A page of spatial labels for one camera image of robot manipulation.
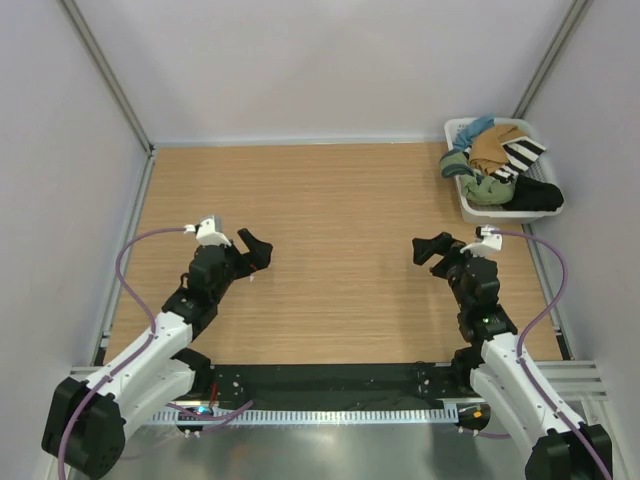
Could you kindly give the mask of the green tank top blue trim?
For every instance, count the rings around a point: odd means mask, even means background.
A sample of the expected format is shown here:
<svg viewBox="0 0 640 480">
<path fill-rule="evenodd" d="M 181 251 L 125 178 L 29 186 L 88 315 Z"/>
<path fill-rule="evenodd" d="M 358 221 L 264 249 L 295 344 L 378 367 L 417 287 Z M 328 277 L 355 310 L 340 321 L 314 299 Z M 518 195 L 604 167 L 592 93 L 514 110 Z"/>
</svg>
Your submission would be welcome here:
<svg viewBox="0 0 640 480">
<path fill-rule="evenodd" d="M 443 178 L 459 180 L 461 195 L 469 202 L 480 206 L 502 205 L 511 201 L 514 196 L 514 183 L 502 183 L 474 170 L 463 151 L 452 149 L 446 152 L 439 165 Z"/>
</svg>

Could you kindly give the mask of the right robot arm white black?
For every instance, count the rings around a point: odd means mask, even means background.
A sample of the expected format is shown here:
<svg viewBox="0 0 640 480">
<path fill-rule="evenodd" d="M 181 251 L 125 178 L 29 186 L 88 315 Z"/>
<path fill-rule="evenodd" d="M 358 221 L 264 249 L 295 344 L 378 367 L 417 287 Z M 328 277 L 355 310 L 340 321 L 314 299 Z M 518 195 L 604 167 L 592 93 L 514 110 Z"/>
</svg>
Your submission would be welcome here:
<svg viewBox="0 0 640 480">
<path fill-rule="evenodd" d="M 440 256 L 430 272 L 448 282 L 459 307 L 459 330 L 469 345 L 454 355 L 452 387 L 486 401 L 523 455 L 526 478 L 610 479 L 609 434 L 588 424 L 556 392 L 499 303 L 498 267 L 489 257 L 500 251 L 504 235 L 482 226 L 470 244 L 447 232 L 412 241 L 414 264 Z"/>
</svg>

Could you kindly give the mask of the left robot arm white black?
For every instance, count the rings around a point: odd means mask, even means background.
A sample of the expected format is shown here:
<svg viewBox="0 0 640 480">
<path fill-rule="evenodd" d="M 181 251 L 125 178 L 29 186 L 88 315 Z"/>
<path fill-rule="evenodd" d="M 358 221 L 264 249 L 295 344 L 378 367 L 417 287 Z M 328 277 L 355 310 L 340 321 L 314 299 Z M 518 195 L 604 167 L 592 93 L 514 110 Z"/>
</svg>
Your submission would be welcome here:
<svg viewBox="0 0 640 480">
<path fill-rule="evenodd" d="M 61 479 L 69 469 L 104 477 L 152 414 L 181 396 L 199 400 L 210 392 L 211 362 L 189 346 L 217 316 L 231 284 L 271 263 L 272 244 L 243 228 L 237 234 L 247 250 L 240 252 L 215 217 L 177 231 L 193 236 L 197 248 L 161 311 L 143 305 L 149 325 L 138 338 L 85 379 L 69 376 L 53 392 L 41 447 L 56 458 Z"/>
</svg>

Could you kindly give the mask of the tan tank top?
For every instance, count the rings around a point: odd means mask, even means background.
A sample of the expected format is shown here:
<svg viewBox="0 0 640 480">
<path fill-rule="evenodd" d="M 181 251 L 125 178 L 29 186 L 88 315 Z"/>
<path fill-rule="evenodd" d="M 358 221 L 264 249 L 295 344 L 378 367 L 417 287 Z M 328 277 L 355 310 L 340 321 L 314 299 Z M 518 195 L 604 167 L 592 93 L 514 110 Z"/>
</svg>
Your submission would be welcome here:
<svg viewBox="0 0 640 480">
<path fill-rule="evenodd" d="M 469 164 L 483 175 L 490 175 L 507 163 L 505 143 L 524 138 L 516 125 L 498 124 L 478 135 L 472 143 Z"/>
</svg>

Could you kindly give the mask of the black white striped tank top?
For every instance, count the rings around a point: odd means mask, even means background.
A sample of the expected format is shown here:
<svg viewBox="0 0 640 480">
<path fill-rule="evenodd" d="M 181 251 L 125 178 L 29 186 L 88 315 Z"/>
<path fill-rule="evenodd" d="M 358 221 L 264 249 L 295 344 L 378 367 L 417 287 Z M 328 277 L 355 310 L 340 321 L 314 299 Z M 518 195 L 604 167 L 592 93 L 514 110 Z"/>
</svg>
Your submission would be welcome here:
<svg viewBox="0 0 640 480">
<path fill-rule="evenodd" d="M 506 162 L 491 174 L 502 183 L 515 181 L 546 152 L 544 145 L 527 136 L 504 143 L 502 148 L 506 154 Z"/>
</svg>

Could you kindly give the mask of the white plastic laundry basket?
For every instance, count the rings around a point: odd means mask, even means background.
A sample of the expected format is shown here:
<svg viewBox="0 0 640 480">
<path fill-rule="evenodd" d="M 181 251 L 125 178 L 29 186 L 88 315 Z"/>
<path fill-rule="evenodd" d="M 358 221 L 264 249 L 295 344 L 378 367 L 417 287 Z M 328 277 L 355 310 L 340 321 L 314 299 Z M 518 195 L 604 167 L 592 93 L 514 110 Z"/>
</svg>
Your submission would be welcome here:
<svg viewBox="0 0 640 480">
<path fill-rule="evenodd" d="M 474 121 L 474 117 L 451 119 L 444 123 L 444 134 L 449 150 L 453 148 L 453 141 L 458 133 L 468 124 Z M 495 124 L 517 125 L 531 139 L 539 141 L 541 136 L 536 129 L 527 121 L 522 119 L 496 117 Z M 526 176 L 540 182 L 557 184 L 555 175 L 551 170 L 550 158 L 547 153 L 543 154 L 539 160 L 526 172 Z M 469 224 L 530 224 L 538 219 L 555 216 L 562 212 L 562 207 L 555 211 L 507 211 L 501 206 L 479 206 L 468 201 L 461 193 L 461 184 L 458 178 L 454 179 L 456 194 L 463 220 Z"/>
</svg>

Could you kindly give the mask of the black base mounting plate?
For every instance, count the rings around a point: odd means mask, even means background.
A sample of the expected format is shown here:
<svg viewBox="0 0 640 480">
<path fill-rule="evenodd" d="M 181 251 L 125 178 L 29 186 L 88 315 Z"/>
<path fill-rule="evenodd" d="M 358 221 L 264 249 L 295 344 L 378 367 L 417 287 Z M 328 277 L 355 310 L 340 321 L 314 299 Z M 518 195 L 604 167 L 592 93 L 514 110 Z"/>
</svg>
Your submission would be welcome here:
<svg viewBox="0 0 640 480">
<path fill-rule="evenodd" d="M 222 365 L 211 369 L 203 393 L 222 408 L 251 402 L 265 411 L 400 411 L 441 408 L 475 398 L 448 364 Z"/>
</svg>

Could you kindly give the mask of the right aluminium corner post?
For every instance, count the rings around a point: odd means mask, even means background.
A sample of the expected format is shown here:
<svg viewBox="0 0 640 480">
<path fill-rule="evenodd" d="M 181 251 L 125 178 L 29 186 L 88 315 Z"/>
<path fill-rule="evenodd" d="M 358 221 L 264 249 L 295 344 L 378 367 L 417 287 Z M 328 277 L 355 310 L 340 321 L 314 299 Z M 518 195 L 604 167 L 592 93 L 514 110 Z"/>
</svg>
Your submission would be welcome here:
<svg viewBox="0 0 640 480">
<path fill-rule="evenodd" d="M 573 0 L 570 3 L 513 112 L 513 118 L 525 118 L 593 3 L 593 0 Z"/>
</svg>

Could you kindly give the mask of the aluminium corner post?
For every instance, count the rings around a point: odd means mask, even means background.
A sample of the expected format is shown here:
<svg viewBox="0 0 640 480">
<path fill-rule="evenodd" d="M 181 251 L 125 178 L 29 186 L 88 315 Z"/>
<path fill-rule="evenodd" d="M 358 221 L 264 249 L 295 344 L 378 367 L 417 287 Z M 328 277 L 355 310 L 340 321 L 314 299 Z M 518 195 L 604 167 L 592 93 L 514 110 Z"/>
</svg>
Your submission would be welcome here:
<svg viewBox="0 0 640 480">
<path fill-rule="evenodd" d="M 72 29 L 96 67 L 138 143 L 147 155 L 151 155 L 154 151 L 154 146 L 77 2 L 74 0 L 58 0 L 57 4 L 70 22 Z"/>
<path fill-rule="evenodd" d="M 573 0 L 570 3 L 513 112 L 513 118 L 525 118 L 593 3 L 593 0 Z"/>
</svg>

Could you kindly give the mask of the left aluminium corner post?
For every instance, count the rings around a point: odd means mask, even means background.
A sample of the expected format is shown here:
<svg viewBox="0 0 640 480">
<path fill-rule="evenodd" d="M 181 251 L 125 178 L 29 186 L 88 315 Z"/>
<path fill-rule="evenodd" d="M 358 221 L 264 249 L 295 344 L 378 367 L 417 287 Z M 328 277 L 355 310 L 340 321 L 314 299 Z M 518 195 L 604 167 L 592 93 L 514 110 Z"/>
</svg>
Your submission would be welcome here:
<svg viewBox="0 0 640 480">
<path fill-rule="evenodd" d="M 58 0 L 57 4 L 70 22 L 72 29 L 96 67 L 138 143 L 147 155 L 151 155 L 154 151 L 154 146 L 77 2 L 74 0 Z"/>
</svg>

